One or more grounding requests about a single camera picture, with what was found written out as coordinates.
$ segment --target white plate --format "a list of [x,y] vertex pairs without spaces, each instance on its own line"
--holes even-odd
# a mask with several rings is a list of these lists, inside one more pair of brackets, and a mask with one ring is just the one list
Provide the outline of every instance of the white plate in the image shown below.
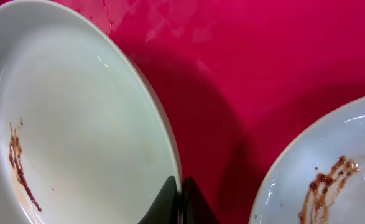
[[[0,223],[137,223],[168,176],[180,190],[175,140],[142,79],[71,9],[0,6]],[[42,212],[9,162],[10,122]]]
[[356,159],[360,171],[348,179],[324,223],[365,223],[365,97],[326,115],[284,150],[261,184],[249,223],[300,223],[310,182],[341,155]]

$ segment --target brown sauce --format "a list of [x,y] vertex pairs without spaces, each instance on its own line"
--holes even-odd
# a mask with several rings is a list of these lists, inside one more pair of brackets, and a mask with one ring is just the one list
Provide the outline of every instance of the brown sauce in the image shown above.
[[12,125],[9,123],[11,128],[11,141],[9,143],[9,162],[13,169],[16,169],[16,178],[18,182],[25,188],[27,195],[29,196],[32,203],[37,207],[38,211],[41,212],[40,205],[36,202],[33,193],[27,185],[26,178],[23,173],[23,167],[21,163],[22,146],[19,144],[19,137],[16,134],[16,129],[12,130]]
[[346,181],[357,171],[359,169],[356,161],[341,156],[328,174],[319,173],[316,180],[310,183],[302,210],[298,214],[300,224],[325,224],[330,206]]

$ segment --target sauce stain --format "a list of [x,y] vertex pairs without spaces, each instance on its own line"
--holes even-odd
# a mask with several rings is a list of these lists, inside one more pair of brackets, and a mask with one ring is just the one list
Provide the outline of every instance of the sauce stain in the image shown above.
[[12,130],[12,124],[9,123],[9,127],[11,129],[11,140],[9,143],[9,162],[13,169],[16,169],[16,178],[18,182],[25,188],[27,195],[29,196],[32,203],[37,207],[37,210],[41,212],[40,205],[36,202],[33,193],[29,186],[27,185],[26,178],[24,176],[22,162],[21,162],[21,154],[22,154],[22,146],[19,144],[19,137],[17,136],[16,129]]
[[319,173],[309,185],[301,212],[300,224],[325,224],[328,221],[329,208],[345,186],[346,181],[359,171],[358,164],[352,159],[341,156],[325,175]]

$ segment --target red tablecloth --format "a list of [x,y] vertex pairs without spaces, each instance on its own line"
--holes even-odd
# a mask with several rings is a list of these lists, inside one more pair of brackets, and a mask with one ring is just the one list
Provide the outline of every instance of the red tablecloth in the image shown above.
[[365,96],[363,0],[58,2],[147,76],[183,174],[224,224],[248,223],[262,178],[295,136]]

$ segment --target chocolate sauce smear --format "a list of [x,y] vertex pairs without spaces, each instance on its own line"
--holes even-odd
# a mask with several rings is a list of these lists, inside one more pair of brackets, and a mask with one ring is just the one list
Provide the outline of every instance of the chocolate sauce smear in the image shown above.
[[328,174],[319,173],[309,185],[301,212],[300,224],[325,224],[329,208],[345,186],[346,181],[359,171],[356,161],[341,156]]
[[27,185],[26,178],[23,173],[23,167],[21,163],[22,146],[19,144],[19,137],[16,134],[16,129],[12,130],[12,125],[9,123],[11,128],[11,141],[9,143],[9,162],[13,169],[16,169],[16,178],[18,182],[25,188],[27,195],[30,197],[32,203],[37,207],[38,211],[41,212],[40,205],[36,202],[31,189]]

